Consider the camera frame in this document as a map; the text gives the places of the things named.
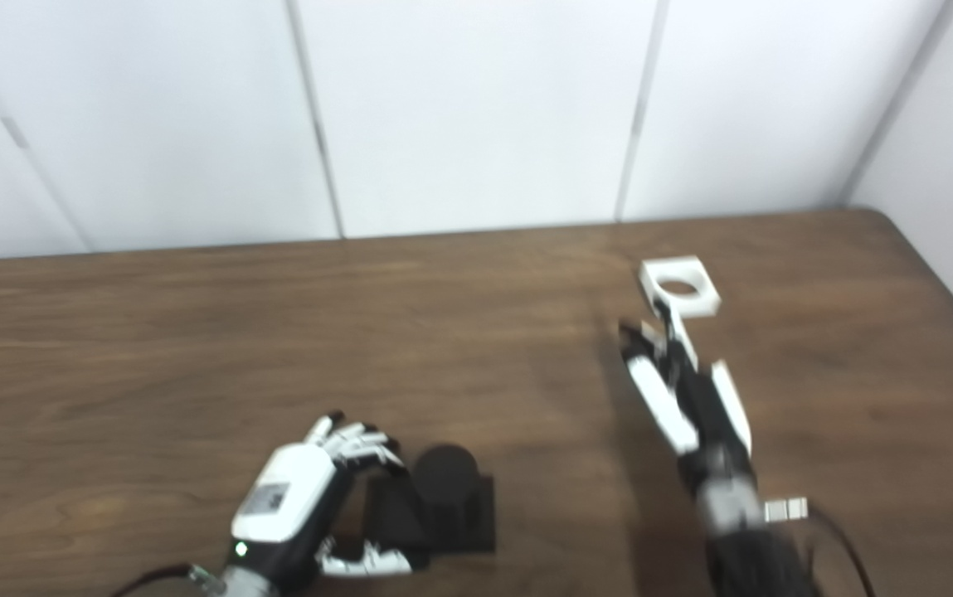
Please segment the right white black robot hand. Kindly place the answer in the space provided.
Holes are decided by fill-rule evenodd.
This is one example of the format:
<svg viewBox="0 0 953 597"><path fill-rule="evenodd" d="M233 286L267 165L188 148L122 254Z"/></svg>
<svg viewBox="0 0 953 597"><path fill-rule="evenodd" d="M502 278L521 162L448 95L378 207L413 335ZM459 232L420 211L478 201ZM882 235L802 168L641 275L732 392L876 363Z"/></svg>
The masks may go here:
<svg viewBox="0 0 953 597"><path fill-rule="evenodd" d="M754 479L751 430L725 362L701 364L680 314L654 301L654 325L623 318L619 352L640 400L696 496L708 480Z"/></svg>

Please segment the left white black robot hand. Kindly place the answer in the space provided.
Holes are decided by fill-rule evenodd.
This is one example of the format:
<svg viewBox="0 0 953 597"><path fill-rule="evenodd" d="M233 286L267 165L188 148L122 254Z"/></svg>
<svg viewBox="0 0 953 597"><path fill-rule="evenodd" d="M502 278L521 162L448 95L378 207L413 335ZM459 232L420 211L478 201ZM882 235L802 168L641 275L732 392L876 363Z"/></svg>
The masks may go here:
<svg viewBox="0 0 953 597"><path fill-rule="evenodd" d="M430 566L419 551L363 540L356 559L333 554L335 525L359 473L385 469L406 477L396 439L374 425L343 425L339 410L322 415L306 437L268 458L231 524L232 551L223 568L226 596L286 596L321 577L413 575Z"/></svg>

